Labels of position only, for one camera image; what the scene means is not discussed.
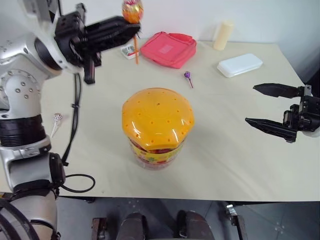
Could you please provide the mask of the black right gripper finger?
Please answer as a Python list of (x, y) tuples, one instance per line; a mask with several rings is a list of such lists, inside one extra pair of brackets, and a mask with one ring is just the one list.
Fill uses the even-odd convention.
[(284, 126), (280, 122), (259, 118), (245, 118), (245, 121), (250, 126), (266, 134), (282, 138), (288, 143), (294, 143), (296, 141), (297, 130)]
[(270, 97), (284, 97), (284, 98), (295, 98), (302, 96), (301, 87), (293, 87), (289, 85), (279, 83), (262, 83), (254, 85), (253, 89), (260, 92), (263, 95)]

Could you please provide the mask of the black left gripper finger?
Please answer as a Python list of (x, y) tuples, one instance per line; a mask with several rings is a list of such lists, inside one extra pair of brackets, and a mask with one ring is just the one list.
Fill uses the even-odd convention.
[(124, 31), (111, 33), (89, 33), (87, 35), (87, 51), (103, 52), (128, 43), (139, 32)]
[(114, 16), (86, 26), (87, 37), (105, 37), (128, 32), (136, 34), (140, 31), (139, 23), (129, 23), (122, 16)]

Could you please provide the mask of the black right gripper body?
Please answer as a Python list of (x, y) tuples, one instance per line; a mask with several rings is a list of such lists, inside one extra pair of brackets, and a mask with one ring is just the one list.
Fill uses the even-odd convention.
[(320, 98), (312, 95), (312, 87), (290, 87), (285, 97), (300, 97), (300, 102), (284, 112), (283, 125), (296, 131), (315, 132), (320, 127)]

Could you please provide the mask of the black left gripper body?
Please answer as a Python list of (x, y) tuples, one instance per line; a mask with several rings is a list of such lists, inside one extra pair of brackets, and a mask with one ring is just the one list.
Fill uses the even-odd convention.
[(101, 52), (88, 46), (85, 36), (86, 9), (78, 3), (75, 11), (58, 18), (54, 39), (66, 61), (84, 70), (84, 82), (94, 84), (95, 68), (101, 65)]

